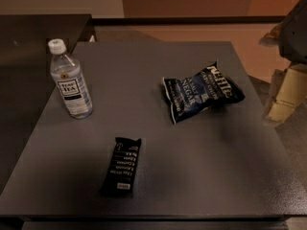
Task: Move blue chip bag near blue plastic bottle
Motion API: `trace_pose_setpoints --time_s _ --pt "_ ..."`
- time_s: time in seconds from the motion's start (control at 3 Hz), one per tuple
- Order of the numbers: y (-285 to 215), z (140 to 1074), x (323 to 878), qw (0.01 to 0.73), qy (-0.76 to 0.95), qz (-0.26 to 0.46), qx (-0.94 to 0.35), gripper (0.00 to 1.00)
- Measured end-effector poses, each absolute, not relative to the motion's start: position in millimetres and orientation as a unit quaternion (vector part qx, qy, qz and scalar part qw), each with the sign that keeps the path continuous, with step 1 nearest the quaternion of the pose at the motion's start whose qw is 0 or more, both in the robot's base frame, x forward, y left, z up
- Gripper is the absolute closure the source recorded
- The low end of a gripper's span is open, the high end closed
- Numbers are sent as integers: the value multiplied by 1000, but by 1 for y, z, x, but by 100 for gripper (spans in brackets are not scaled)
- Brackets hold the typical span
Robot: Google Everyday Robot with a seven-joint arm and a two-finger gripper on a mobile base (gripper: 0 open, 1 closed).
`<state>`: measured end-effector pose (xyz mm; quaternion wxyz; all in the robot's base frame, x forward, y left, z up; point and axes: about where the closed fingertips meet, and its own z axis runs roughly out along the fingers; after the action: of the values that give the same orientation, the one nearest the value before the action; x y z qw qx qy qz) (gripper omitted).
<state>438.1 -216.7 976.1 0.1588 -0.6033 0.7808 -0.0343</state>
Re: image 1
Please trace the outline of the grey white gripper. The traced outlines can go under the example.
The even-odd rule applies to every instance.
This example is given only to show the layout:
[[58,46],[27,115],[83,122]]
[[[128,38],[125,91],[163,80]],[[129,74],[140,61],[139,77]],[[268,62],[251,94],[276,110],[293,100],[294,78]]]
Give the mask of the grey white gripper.
[[284,71],[274,71],[264,111],[269,123],[282,124],[307,97],[307,0],[299,0],[259,44],[278,44],[280,56],[292,62]]

